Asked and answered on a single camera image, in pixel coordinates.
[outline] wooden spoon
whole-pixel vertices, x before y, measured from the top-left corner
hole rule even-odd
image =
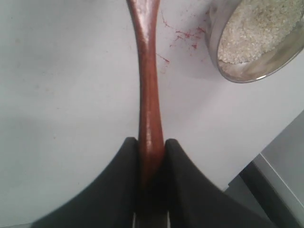
[[[127,0],[132,16],[140,74],[139,152],[141,186],[158,170],[164,157],[164,142],[156,70],[156,20],[160,0]]]

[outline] white surface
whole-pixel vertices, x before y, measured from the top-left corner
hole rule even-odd
[[[255,159],[281,198],[304,226],[304,112]]]
[[[260,82],[226,81],[196,30],[207,4],[161,2],[157,52],[170,60],[158,58],[161,115],[165,139],[225,188],[303,110],[304,55]],[[200,38],[165,26],[161,11]],[[124,0],[2,0],[0,30],[3,227],[75,196],[137,135],[139,82]]]

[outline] white countertop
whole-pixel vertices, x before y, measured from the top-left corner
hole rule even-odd
[[[262,81],[228,82],[200,30],[207,5],[161,2],[161,116],[165,139],[224,189],[303,111],[304,55]],[[0,31],[3,227],[75,196],[137,136],[139,79],[124,0],[2,0]]]

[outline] rice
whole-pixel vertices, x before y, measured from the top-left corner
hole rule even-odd
[[[219,60],[238,64],[258,59],[283,41],[303,11],[304,0],[243,0],[224,29]]]

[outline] metal bowl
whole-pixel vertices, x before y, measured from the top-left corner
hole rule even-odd
[[[213,0],[206,27],[206,42],[213,65],[229,81],[248,83],[265,78],[278,71],[304,48],[304,17],[294,30],[272,51],[259,59],[242,64],[224,63],[218,59],[219,43],[224,28],[242,0]]]

